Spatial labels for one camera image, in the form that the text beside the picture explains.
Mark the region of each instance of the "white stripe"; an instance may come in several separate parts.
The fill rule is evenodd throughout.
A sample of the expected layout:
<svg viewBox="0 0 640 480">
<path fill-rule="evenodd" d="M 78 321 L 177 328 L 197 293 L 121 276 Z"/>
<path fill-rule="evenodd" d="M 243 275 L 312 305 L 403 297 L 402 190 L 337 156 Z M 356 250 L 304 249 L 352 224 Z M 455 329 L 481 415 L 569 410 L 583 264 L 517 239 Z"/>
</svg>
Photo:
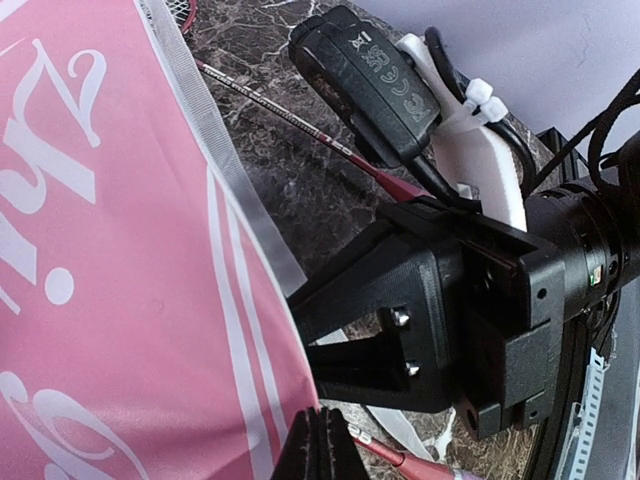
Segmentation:
<svg viewBox="0 0 640 480">
<path fill-rule="evenodd" d="M 253 476 L 256 480 L 266 480 L 271 476 L 274 468 L 271 445 L 269 444 L 267 426 L 262 417 L 256 386 L 251 373 L 249 352 L 242 333 L 238 309 L 233 300 L 233 294 L 231 293 L 227 266 L 224 261 L 218 200 L 216 198 L 216 183 L 211 170 L 206 168 L 206 171 L 211 253 L 213 255 L 218 291 L 222 301 L 222 312 L 226 325 L 229 350 L 231 351 L 233 376 L 236 382 L 240 409 L 242 410 L 242 416 L 244 417 L 244 423 L 247 428 Z"/>
<path fill-rule="evenodd" d="M 240 238 L 238 221 L 236 220 L 236 214 L 229 203 L 227 203 L 227 215 L 229 216 L 229 230 L 231 231 L 233 259 L 236 265 L 236 273 L 238 274 L 242 303 L 244 303 L 244 308 L 247 312 L 247 317 L 249 318 L 249 326 L 251 327 L 253 342 L 258 353 L 260 371 L 262 372 L 262 378 L 264 378 L 269 407 L 273 413 L 273 420 L 278 431 L 278 439 L 280 440 L 280 446 L 282 446 L 284 445 L 284 441 L 287 439 L 287 422 L 285 422 L 284 413 L 282 413 L 282 405 L 280 403 L 280 396 L 278 395 L 275 375 L 273 374 L 273 367 L 271 366 L 271 358 L 269 358 L 267 346 L 264 343 L 262 327 L 260 325 L 260 320 L 258 319 L 255 302 L 253 301 L 253 290 L 251 289 L 251 281 L 249 280 L 247 260 L 244 256 L 244 250 L 242 249 L 242 239 Z"/>
</svg>

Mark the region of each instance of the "pink bag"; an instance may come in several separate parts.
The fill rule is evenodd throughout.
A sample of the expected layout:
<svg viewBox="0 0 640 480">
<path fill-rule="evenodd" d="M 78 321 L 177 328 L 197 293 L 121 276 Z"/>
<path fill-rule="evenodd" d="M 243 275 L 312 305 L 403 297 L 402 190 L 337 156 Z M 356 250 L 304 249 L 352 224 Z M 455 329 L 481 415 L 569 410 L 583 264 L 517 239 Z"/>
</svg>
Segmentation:
<svg viewBox="0 0 640 480">
<path fill-rule="evenodd" d="M 0 25 L 0 478 L 269 478 L 310 370 L 144 14 Z"/>
</svg>

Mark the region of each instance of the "screw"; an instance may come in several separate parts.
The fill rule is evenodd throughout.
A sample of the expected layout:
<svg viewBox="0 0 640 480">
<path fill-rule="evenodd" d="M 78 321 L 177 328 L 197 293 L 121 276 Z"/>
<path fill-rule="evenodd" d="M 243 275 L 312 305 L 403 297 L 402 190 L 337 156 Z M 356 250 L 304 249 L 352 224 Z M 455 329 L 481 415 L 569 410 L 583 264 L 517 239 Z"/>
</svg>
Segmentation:
<svg viewBox="0 0 640 480">
<path fill-rule="evenodd" d="M 393 324 L 400 328 L 409 323 L 409 320 L 411 319 L 409 314 L 403 308 L 392 309 L 391 315 L 393 316 Z"/>
<path fill-rule="evenodd" d="M 415 377 L 420 371 L 420 367 L 416 362 L 407 362 L 404 364 L 404 368 L 407 370 L 407 374 L 410 377 Z"/>
</svg>

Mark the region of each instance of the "screw hole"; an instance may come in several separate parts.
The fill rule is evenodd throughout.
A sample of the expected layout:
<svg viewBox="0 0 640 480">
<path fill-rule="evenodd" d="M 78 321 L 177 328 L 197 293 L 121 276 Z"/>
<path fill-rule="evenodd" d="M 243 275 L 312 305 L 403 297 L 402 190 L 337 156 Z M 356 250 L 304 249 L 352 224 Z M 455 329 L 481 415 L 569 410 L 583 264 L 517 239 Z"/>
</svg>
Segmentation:
<svg viewBox="0 0 640 480">
<path fill-rule="evenodd" d="M 476 422 L 476 417 L 473 416 L 473 412 L 471 410 L 467 410 L 467 420 L 469 421 L 471 430 L 478 429 L 478 422 Z"/>
</svg>

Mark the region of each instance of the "black marble surface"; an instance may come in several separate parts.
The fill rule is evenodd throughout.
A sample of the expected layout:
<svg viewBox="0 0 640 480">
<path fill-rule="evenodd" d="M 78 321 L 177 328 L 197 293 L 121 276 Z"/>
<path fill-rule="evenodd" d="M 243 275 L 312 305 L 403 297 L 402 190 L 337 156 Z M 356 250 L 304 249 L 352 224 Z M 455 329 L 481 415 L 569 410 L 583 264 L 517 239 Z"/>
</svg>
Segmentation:
<svg viewBox="0 0 640 480">
<path fill-rule="evenodd" d="M 348 2 L 201 0 L 189 42 L 196 58 L 352 147 L 348 129 L 305 84 L 286 54 L 289 32 L 299 22 L 338 3 Z M 371 20 L 393 40 L 400 38 L 399 32 Z M 313 274 L 372 222 L 375 208 L 390 201 L 389 197 L 325 146 L 215 81 L 207 82 L 260 198 L 304 271 Z M 546 162 L 549 152 L 531 132 L 515 123 L 536 159 Z M 357 330 L 350 333 L 358 335 Z M 348 419 L 386 438 L 362 408 L 345 404 L 341 408 Z M 408 415 L 422 439 L 447 443 L 442 435 L 447 436 L 448 412 Z M 487 478 L 516 479 L 522 474 L 531 439 L 531 431 L 507 431 L 474 442 L 456 421 L 453 439 L 441 460 Z M 372 478 L 401 478 L 382 462 L 368 455 L 364 459 Z"/>
</svg>

